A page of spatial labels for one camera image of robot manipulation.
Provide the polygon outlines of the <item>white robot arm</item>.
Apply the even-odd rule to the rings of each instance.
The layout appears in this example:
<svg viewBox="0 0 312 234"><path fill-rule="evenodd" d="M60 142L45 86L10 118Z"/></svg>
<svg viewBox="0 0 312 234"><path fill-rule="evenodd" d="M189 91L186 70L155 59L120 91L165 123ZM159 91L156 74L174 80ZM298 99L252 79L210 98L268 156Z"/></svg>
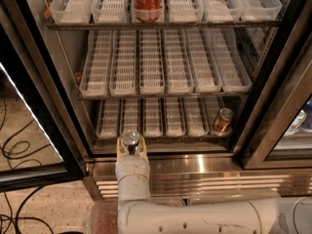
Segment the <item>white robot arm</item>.
<svg viewBox="0 0 312 234"><path fill-rule="evenodd" d="M117 138L118 234L312 234L312 199L224 194L172 207L151 200L145 139Z"/></svg>

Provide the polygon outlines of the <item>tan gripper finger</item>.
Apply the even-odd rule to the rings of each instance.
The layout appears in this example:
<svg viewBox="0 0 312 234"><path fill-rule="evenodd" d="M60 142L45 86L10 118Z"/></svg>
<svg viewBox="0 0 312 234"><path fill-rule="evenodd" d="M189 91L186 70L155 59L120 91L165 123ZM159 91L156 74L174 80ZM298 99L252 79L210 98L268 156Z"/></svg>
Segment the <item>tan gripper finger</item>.
<svg viewBox="0 0 312 234"><path fill-rule="evenodd" d="M124 146L122 139L120 139L119 137L117 138L116 154L117 154L117 161L120 161L121 159L127 156L126 147Z"/></svg>
<svg viewBox="0 0 312 234"><path fill-rule="evenodd" d="M147 156L147 147L146 147L145 139L143 136L141 136L139 139L138 155L141 157Z"/></svg>

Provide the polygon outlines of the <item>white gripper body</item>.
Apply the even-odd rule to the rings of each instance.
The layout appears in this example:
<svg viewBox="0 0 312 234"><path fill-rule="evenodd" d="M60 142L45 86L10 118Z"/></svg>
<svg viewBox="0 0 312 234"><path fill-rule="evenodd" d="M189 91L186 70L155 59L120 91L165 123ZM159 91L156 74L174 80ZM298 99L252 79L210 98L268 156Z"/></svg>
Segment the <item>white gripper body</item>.
<svg viewBox="0 0 312 234"><path fill-rule="evenodd" d="M126 155L116 163L115 174L121 181L127 176L143 176L149 178L150 165L146 155Z"/></svg>

